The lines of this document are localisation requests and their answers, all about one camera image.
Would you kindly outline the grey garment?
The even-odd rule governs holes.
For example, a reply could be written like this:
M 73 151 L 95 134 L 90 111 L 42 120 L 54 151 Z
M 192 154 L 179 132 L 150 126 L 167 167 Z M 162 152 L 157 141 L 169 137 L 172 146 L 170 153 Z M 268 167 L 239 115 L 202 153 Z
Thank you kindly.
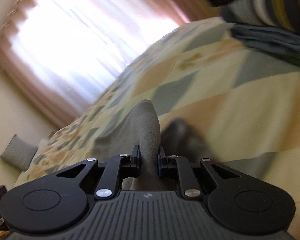
M 141 174 L 123 183 L 124 190 L 164 191 L 167 189 L 157 171 L 157 154 L 160 147 L 166 155 L 180 155 L 197 163 L 202 158 L 216 158 L 208 150 L 198 129 L 182 118 L 173 119 L 161 130 L 152 103 L 137 103 L 124 119 L 111 131 L 94 141 L 92 156 L 101 162 L 120 153 L 130 154 L 134 146 L 141 151 Z

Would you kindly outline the pink curtain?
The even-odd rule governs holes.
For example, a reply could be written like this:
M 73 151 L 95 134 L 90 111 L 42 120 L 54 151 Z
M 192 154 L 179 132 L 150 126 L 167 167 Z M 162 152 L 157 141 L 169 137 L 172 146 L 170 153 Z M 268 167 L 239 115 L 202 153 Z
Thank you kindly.
M 157 40 L 218 14 L 205 0 L 0 0 L 5 5 L 0 65 L 58 127 Z

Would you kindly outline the green folded garment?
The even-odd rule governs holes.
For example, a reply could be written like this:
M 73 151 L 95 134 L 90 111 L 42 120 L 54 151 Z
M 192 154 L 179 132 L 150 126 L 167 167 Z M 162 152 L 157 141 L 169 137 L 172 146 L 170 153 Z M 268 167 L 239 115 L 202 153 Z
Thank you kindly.
M 273 55 L 278 59 L 284 60 L 288 63 L 300 67 L 300 52 L 298 51 L 288 50 L 279 53 L 273 53 Z

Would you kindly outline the checkered patchwork quilt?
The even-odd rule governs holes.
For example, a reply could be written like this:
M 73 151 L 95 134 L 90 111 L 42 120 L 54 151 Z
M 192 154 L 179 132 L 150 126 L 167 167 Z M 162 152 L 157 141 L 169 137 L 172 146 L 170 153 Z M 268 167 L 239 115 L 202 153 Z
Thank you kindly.
M 182 118 L 224 163 L 287 191 L 300 239 L 300 68 L 246 48 L 219 18 L 192 22 L 150 46 L 73 123 L 56 132 L 21 185 L 93 157 L 94 141 L 133 107 L 152 103 L 160 129 Z

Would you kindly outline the grey plaid pillow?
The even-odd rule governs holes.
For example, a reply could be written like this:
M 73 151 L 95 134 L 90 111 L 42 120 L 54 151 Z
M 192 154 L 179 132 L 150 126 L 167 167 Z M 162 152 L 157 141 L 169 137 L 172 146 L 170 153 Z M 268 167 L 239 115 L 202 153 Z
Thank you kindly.
M 15 134 L 1 154 L 0 159 L 20 171 L 26 171 L 37 151 L 37 146 L 23 141 Z

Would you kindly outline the striped folded garment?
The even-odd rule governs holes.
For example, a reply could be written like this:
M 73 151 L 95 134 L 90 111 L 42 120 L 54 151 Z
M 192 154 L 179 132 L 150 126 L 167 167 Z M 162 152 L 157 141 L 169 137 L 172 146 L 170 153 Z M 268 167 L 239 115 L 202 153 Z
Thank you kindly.
M 226 22 L 281 27 L 300 34 L 300 0 L 234 0 L 223 6 Z

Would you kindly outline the blue folded garment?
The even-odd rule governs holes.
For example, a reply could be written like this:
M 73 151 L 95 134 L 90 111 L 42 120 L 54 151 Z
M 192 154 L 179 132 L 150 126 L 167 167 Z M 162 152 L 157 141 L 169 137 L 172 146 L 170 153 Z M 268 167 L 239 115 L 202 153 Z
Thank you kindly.
M 245 46 L 283 56 L 300 57 L 300 35 L 279 27 L 236 24 L 234 38 Z

